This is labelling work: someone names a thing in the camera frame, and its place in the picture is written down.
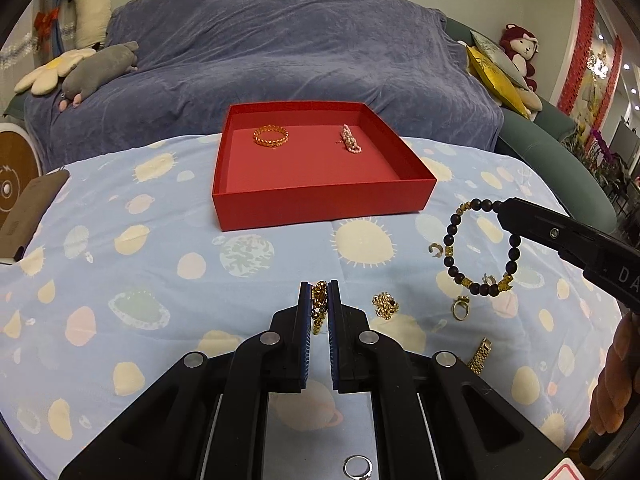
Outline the right hand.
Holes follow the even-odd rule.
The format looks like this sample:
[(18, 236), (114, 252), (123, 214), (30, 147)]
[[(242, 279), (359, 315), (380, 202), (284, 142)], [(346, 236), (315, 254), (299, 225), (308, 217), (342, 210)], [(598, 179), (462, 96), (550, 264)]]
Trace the right hand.
[(631, 351), (638, 348), (639, 317), (627, 312), (616, 328), (591, 398), (590, 422), (599, 436), (614, 434), (620, 429), (631, 395), (639, 392), (639, 370), (629, 364)]

